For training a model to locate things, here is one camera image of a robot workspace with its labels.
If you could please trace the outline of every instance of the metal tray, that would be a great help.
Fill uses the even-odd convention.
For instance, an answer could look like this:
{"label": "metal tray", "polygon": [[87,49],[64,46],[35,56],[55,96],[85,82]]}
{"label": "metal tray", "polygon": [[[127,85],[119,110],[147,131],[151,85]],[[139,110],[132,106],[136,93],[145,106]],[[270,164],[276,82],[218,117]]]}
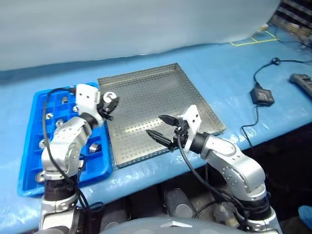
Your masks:
{"label": "metal tray", "polygon": [[116,166],[127,166],[167,149],[152,140],[146,129],[173,138],[174,127],[159,115],[177,116],[195,104],[202,118],[200,132],[220,133],[225,125],[213,112],[177,63],[98,79],[102,93],[112,91],[120,97],[108,121]]}

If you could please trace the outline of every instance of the black connector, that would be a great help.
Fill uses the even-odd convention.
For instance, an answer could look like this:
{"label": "black connector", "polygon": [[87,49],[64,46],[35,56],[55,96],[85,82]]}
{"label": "black connector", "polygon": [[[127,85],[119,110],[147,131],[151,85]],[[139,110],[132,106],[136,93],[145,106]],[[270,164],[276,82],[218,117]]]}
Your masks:
{"label": "black connector", "polygon": [[253,103],[259,106],[271,106],[274,103],[272,93],[268,89],[254,87],[250,91],[250,96],[253,100]]}

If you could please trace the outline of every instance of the blue tablecloth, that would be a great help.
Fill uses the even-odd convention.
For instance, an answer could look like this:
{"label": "blue tablecloth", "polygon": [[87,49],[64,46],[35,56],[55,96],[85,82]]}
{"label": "blue tablecloth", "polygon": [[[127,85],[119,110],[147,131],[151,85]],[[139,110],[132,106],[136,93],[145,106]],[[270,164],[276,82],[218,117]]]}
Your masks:
{"label": "blue tablecloth", "polygon": [[[249,147],[240,126],[254,123],[255,110],[249,91],[254,72],[272,58],[312,59],[310,52],[297,44],[278,41],[235,47],[207,44],[166,53],[101,61],[73,62],[0,72],[6,80],[1,92],[0,144],[0,233],[16,233],[35,228],[39,223],[40,199],[17,195],[24,139],[33,95],[38,90],[97,82],[97,78],[178,62],[199,92],[227,126],[221,135]],[[265,68],[258,74],[263,88],[271,89],[275,104],[259,108],[259,123],[248,129],[254,145],[287,133],[312,121],[312,99],[288,82],[292,73],[312,77],[312,66],[285,63]],[[198,155],[188,155],[195,167],[204,164]],[[105,203],[142,190],[188,171],[178,151],[116,170],[99,183],[83,188],[90,203]]]}

